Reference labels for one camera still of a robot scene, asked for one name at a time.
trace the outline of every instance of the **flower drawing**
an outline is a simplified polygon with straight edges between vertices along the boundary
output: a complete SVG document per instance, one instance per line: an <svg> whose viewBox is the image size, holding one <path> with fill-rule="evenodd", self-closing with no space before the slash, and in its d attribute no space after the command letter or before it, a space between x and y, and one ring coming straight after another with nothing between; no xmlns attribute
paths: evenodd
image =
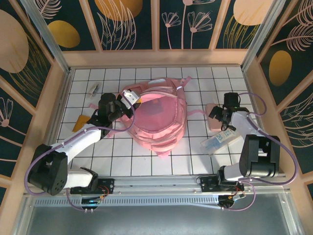
<svg viewBox="0 0 313 235"><path fill-rule="evenodd" d="M163 22L165 24L166 31L167 31L168 44L170 46L170 49L172 49L168 28L180 25L181 21L179 20L179 16L177 15L177 12L175 12L175 13L171 12L168 14L166 12L164 12L164 13L162 13L162 19L163 19Z"/></svg>
<svg viewBox="0 0 313 235"><path fill-rule="evenodd" d="M7 127L9 126L10 117L13 110L13 101L10 99L6 100L0 97L0 126Z"/></svg>
<svg viewBox="0 0 313 235"><path fill-rule="evenodd" d="M195 12L188 13L188 23L191 32L190 48L192 49L192 38L193 34L197 32L208 31L212 29L212 24L210 23L210 12L203 13L199 12L195 17Z"/></svg>
<svg viewBox="0 0 313 235"><path fill-rule="evenodd" d="M187 6L191 5L200 5L215 2L215 0L182 0L184 3L184 11L182 14L182 25L181 25L181 49L184 49L184 23L185 23L185 15Z"/></svg>
<svg viewBox="0 0 313 235"><path fill-rule="evenodd" d="M10 99L7 99L6 102L4 101L3 97L0 97L0 130L1 127L3 128L10 128L14 131L16 131L19 134L26 135L25 133L13 128L10 126L10 118L12 116L12 111L13 111L13 101ZM11 144L14 144L16 146L21 147L22 145L20 143L17 143L15 141L12 141L4 136L0 135L0 139L4 140L6 142L9 142ZM9 160L9 159L1 159L0 161L6 161L6 162L16 162L16 160Z"/></svg>

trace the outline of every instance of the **leaf pattern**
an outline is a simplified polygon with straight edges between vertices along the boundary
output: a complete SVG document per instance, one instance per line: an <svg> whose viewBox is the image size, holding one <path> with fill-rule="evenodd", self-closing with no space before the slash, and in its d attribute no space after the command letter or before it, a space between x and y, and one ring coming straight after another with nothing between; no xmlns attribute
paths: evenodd
<svg viewBox="0 0 313 235"><path fill-rule="evenodd" d="M35 0L35 3L44 19L53 19L62 8L61 0Z"/></svg>
<svg viewBox="0 0 313 235"><path fill-rule="evenodd" d="M136 43L136 25L134 17L128 8L120 2L119 11L113 0L109 0L110 8L104 1L99 1L107 17L102 17L99 13L102 24L101 44L105 50L125 50L128 47L134 48Z"/></svg>

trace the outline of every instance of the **pink strap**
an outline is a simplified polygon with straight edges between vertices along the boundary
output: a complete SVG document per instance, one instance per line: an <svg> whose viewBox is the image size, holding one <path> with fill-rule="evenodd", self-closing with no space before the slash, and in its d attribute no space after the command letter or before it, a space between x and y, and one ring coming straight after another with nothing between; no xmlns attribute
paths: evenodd
<svg viewBox="0 0 313 235"><path fill-rule="evenodd" d="M191 76L188 76L186 79L182 79L180 81L181 86L185 87L190 80L191 80Z"/></svg>
<svg viewBox="0 0 313 235"><path fill-rule="evenodd" d="M191 111L187 112L187 116L190 116L192 114L203 114L203 115L205 115L205 111L203 111L201 109L195 109L195 110L191 110Z"/></svg>
<svg viewBox="0 0 313 235"><path fill-rule="evenodd" d="M98 109L98 106L95 105L95 104L92 104L92 103L89 105L89 107L92 108L92 109L94 109L94 110Z"/></svg>

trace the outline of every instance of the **dark green wallpaper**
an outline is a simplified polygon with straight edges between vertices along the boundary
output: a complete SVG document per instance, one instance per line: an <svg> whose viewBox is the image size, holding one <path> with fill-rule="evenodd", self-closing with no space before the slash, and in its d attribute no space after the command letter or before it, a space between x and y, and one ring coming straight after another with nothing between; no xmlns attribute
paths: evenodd
<svg viewBox="0 0 313 235"><path fill-rule="evenodd" d="M150 0L88 3L103 50L152 49Z"/></svg>
<svg viewBox="0 0 313 235"><path fill-rule="evenodd" d="M313 171L313 84L281 113L302 173Z"/></svg>
<svg viewBox="0 0 313 235"><path fill-rule="evenodd" d="M309 184L309 185L308 185L308 189L309 189L311 198L312 198L312 200L313 200L313 184Z"/></svg>
<svg viewBox="0 0 313 235"><path fill-rule="evenodd" d="M79 0L35 0L62 51L95 50Z"/></svg>
<svg viewBox="0 0 313 235"><path fill-rule="evenodd" d="M0 2L0 76L36 107L51 64L8 2Z"/></svg>
<svg viewBox="0 0 313 235"><path fill-rule="evenodd" d="M260 62L278 105L313 69L313 2L300 0Z"/></svg>
<svg viewBox="0 0 313 235"><path fill-rule="evenodd" d="M6 192L6 188L0 187L0 207L4 199L5 192Z"/></svg>
<svg viewBox="0 0 313 235"><path fill-rule="evenodd" d="M0 88L0 175L11 177L32 115Z"/></svg>
<svg viewBox="0 0 313 235"><path fill-rule="evenodd" d="M160 0L160 49L209 48L221 1L200 2L195 4L194 1L192 5L185 6L183 1Z"/></svg>
<svg viewBox="0 0 313 235"><path fill-rule="evenodd" d="M236 1L230 1L216 49L248 49L250 46L252 39L259 28L259 24L248 25L253 24L252 22L254 21L254 18L251 16L247 18L248 20L245 19L246 14L249 12L249 7L253 9L253 4L249 5L249 1L240 2L242 2L242 12L239 12L238 14L242 16L242 18L238 22L234 17L234 5ZM246 22L247 25L240 24L242 21Z"/></svg>

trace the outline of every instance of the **pink mesh bag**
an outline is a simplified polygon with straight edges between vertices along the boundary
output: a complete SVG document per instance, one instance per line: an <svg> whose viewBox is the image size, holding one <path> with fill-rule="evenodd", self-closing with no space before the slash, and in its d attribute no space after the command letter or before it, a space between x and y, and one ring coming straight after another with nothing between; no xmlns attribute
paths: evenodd
<svg viewBox="0 0 313 235"><path fill-rule="evenodd" d="M124 88L138 92L142 101L136 110L136 121L129 130L130 135L161 158L170 154L185 133L187 105L183 87L190 79L159 78ZM120 120L129 127L133 118L124 115Z"/></svg>

